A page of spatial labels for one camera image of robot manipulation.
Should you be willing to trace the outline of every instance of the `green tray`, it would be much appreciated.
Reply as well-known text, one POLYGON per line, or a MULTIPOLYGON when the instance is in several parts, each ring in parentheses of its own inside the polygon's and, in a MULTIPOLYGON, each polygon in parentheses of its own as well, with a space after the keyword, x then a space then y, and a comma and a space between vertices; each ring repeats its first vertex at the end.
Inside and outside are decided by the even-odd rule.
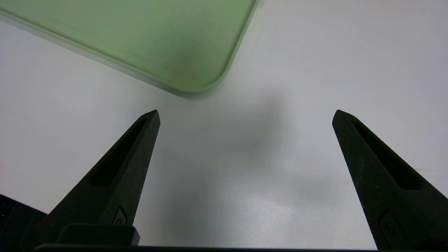
POLYGON ((226 75, 258 0, 0 0, 0 13, 183 92, 226 75))

